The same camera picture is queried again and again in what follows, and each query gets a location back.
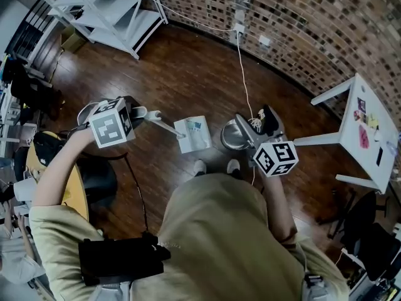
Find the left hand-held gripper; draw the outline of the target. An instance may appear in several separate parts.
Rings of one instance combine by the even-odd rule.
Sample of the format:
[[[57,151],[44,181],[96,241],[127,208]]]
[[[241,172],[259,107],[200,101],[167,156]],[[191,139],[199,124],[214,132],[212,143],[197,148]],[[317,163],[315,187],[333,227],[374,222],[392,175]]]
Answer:
[[[139,106],[130,95],[116,99],[102,98],[81,109],[78,113],[78,125],[89,123],[99,148],[129,142],[135,138],[134,129],[145,121],[144,118],[136,118],[132,125],[130,113]]]

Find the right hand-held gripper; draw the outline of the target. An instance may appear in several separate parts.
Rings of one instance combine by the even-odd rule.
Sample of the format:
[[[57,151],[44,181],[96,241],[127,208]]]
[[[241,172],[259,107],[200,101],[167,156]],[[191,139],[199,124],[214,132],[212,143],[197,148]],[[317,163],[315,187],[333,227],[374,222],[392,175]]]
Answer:
[[[283,135],[284,125],[269,105],[263,106],[263,114],[261,133],[277,137],[271,137],[257,145],[255,153],[251,154],[251,162],[266,177],[286,175],[298,163],[294,143]],[[234,120],[248,142],[258,141],[259,134],[241,114],[235,114]]]

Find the metal bucket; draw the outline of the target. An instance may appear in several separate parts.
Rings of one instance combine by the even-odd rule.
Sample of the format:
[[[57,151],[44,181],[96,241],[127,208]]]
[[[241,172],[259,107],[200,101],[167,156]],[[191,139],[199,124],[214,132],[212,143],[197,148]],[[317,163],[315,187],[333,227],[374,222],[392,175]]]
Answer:
[[[241,128],[238,126],[235,119],[226,123],[221,130],[221,143],[229,150],[242,151],[250,148],[249,141],[242,134]]]

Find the white long-handled dustpan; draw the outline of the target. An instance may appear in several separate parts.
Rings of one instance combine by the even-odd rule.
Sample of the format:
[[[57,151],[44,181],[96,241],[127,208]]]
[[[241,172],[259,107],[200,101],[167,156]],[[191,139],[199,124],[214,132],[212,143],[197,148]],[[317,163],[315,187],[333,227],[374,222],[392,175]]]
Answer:
[[[144,119],[173,133],[178,140],[182,154],[201,151],[212,147],[211,135],[204,115],[187,117],[170,126],[160,116],[161,111],[148,111],[145,107],[132,107],[131,117],[134,120]]]

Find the person's left forearm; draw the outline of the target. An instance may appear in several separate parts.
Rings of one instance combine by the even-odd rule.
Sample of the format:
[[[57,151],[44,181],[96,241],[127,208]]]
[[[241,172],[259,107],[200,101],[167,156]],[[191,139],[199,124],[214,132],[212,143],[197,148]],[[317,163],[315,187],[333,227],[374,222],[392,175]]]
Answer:
[[[57,153],[41,176],[33,206],[57,206],[64,196],[71,170],[80,153],[95,140],[91,129],[75,132]]]

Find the person's right forearm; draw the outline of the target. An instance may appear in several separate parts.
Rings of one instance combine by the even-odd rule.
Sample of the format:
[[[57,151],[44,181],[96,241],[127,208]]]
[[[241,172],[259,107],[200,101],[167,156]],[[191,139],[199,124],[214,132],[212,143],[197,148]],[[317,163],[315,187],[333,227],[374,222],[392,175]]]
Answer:
[[[263,176],[262,180],[269,230],[277,241],[285,242],[297,233],[297,228],[282,182],[279,176]]]

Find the white shelf unit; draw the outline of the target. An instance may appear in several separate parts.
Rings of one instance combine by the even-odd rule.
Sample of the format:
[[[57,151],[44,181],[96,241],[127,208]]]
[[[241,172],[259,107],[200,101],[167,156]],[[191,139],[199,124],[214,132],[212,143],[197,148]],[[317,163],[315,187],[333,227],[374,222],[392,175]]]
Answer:
[[[92,43],[116,48],[135,59],[167,17],[160,0],[45,0],[50,13]]]

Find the cardboard box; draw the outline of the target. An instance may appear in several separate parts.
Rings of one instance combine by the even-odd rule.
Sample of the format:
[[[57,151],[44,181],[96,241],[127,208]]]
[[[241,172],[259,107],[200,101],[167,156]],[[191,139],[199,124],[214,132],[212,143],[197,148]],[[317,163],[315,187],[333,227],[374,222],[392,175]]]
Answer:
[[[85,43],[85,37],[73,26],[67,26],[61,32],[61,48],[63,51],[74,53]]]

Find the round wooden table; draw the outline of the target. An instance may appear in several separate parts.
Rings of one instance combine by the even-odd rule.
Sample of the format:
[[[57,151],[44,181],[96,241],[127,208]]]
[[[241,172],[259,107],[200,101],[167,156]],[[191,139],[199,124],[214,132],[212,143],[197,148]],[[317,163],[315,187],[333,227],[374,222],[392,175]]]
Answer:
[[[48,167],[39,162],[34,145],[28,151],[27,167],[31,172],[38,171],[40,178]],[[73,208],[88,220],[91,204],[112,198],[116,193],[117,176],[112,165],[104,157],[86,154],[84,149],[71,170],[62,202],[57,206]]]

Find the pink packet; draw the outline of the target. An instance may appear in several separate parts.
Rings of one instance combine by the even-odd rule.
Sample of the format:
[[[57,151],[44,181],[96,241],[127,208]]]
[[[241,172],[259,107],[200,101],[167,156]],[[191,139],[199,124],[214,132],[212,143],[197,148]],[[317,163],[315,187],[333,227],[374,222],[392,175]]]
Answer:
[[[358,132],[359,132],[360,147],[362,149],[368,149],[369,148],[369,139],[368,139],[367,131],[364,128],[364,126],[359,125]]]

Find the person's beige shirt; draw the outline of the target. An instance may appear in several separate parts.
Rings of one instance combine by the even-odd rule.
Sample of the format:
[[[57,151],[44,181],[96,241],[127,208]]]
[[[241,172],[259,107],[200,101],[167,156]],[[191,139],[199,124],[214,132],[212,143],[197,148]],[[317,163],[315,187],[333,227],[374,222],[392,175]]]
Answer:
[[[310,239],[275,239],[263,194],[225,175],[179,186],[158,234],[171,258],[163,273],[131,282],[130,301],[302,301],[307,273],[348,301],[343,275]],[[78,244],[99,240],[97,230],[67,206],[32,207],[29,223],[56,301],[88,301],[96,287],[83,282]]]

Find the black metal railing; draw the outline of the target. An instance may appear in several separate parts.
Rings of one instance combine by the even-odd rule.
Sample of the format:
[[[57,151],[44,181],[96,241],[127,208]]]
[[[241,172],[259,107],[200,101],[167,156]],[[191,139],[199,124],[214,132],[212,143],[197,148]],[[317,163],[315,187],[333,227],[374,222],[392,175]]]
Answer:
[[[58,20],[50,14],[51,6],[45,0],[36,0],[17,27],[5,49],[8,55],[20,56],[25,63],[35,59],[34,51],[41,49],[42,38],[52,32],[51,25]]]

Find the black chest pack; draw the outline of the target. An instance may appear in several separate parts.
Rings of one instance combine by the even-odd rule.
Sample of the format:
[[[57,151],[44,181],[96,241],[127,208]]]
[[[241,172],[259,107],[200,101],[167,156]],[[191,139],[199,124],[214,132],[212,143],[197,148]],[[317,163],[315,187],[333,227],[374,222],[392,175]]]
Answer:
[[[164,272],[170,251],[145,231],[141,237],[78,244],[81,276],[87,286],[132,282]]]

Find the black office chair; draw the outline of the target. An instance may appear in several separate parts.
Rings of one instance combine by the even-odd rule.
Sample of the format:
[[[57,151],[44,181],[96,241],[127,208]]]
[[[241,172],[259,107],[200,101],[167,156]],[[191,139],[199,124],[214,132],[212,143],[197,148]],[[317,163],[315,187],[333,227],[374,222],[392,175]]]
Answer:
[[[376,281],[390,268],[401,249],[401,241],[375,221],[377,211],[387,212],[386,204],[377,204],[375,191],[366,193],[356,203],[353,202],[355,190],[351,189],[350,193],[347,204],[337,206],[336,215],[327,219],[318,217],[316,222],[323,225],[337,221],[334,232],[328,237],[333,239],[342,231],[341,242],[347,252],[357,257],[368,278]]]

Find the grey chest harness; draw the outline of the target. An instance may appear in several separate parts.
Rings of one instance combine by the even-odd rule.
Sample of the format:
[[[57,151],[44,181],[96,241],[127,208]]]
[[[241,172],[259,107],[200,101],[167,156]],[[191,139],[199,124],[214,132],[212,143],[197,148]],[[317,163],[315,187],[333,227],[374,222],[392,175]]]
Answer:
[[[130,301],[130,282],[98,285],[88,301]],[[333,301],[332,289],[321,276],[307,273],[303,279],[302,301]]]

